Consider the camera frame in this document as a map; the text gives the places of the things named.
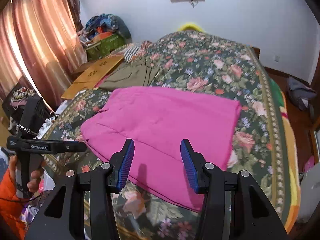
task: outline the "gray bag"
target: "gray bag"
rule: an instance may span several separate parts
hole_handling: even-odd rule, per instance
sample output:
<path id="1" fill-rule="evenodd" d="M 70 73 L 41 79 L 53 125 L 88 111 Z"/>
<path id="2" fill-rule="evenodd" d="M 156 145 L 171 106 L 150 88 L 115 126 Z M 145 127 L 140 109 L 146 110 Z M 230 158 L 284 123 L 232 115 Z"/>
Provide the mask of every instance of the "gray bag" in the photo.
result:
<path id="1" fill-rule="evenodd" d="M 317 95 L 313 89 L 305 86 L 303 83 L 292 77 L 288 78 L 287 94 L 290 101 L 301 111 L 308 109 L 302 99 L 308 101 Z"/>

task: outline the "metal chain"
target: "metal chain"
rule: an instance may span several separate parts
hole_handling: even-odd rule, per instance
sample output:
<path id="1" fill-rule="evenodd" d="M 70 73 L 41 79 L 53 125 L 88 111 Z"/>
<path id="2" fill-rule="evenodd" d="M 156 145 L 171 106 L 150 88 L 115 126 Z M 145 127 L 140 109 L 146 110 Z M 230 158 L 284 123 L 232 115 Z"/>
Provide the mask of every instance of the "metal chain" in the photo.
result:
<path id="1" fill-rule="evenodd" d="M 18 128 L 19 130 L 21 130 L 21 131 L 26 132 L 26 133 L 29 133 L 29 134 L 32 134 L 32 135 L 38 135 L 38 132 L 33 132 L 33 131 L 31 131 L 29 128 L 24 127 L 24 126 L 21 125 L 21 124 L 17 124 L 17 128 Z"/>

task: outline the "cardboard box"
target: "cardboard box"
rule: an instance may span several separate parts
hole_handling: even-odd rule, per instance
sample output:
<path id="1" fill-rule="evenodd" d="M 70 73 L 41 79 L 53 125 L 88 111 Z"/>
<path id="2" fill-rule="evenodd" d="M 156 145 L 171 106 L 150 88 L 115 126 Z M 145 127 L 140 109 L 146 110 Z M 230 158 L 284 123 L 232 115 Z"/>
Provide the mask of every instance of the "cardboard box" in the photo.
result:
<path id="1" fill-rule="evenodd" d="M 107 74 L 112 73 L 123 61 L 124 56 L 102 58 L 93 63 L 63 93 L 62 99 L 73 99 L 81 90 L 93 89 Z"/>
<path id="2" fill-rule="evenodd" d="M 86 63 L 83 63 L 80 67 L 78 67 L 75 71 L 72 73 L 72 78 L 75 80 L 78 76 L 80 76 L 84 71 L 86 71 L 92 63 L 94 63 L 96 60 L 92 60 Z"/>

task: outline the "hand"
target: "hand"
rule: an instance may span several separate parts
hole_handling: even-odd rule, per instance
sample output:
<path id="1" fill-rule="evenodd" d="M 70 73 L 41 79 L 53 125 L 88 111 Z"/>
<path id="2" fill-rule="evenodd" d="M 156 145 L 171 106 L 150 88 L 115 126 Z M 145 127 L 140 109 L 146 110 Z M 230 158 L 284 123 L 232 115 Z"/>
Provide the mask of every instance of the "hand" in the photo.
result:
<path id="1" fill-rule="evenodd" d="M 18 162 L 17 155 L 13 155 L 10 157 L 9 160 L 9 174 L 10 178 L 13 182 L 16 181 L 16 164 Z M 39 189 L 39 183 L 41 181 L 40 177 L 44 173 L 44 169 L 41 167 L 33 172 L 31 172 L 31 181 L 27 184 L 28 189 L 31 193 L 35 193 Z"/>

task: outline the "metal screw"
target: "metal screw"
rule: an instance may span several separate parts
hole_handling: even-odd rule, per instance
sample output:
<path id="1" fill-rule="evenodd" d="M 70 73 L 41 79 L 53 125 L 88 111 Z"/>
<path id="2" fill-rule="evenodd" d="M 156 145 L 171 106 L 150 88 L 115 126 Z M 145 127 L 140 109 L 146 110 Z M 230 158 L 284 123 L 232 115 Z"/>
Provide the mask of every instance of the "metal screw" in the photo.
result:
<path id="1" fill-rule="evenodd" d="M 249 171 L 243 170 L 240 172 L 240 174 L 244 177 L 248 177 L 250 173 L 249 173 Z"/>
<path id="2" fill-rule="evenodd" d="M 110 167 L 111 167 L 110 163 L 101 164 L 101 168 L 103 168 L 104 170 L 109 169 Z"/>
<path id="3" fill-rule="evenodd" d="M 72 177 L 75 174 L 75 172 L 73 170 L 67 171 L 66 172 L 66 176 L 67 177 Z"/>
<path id="4" fill-rule="evenodd" d="M 212 169 L 214 168 L 213 163 L 206 163 L 204 166 L 205 166 L 208 170 L 212 170 Z"/>

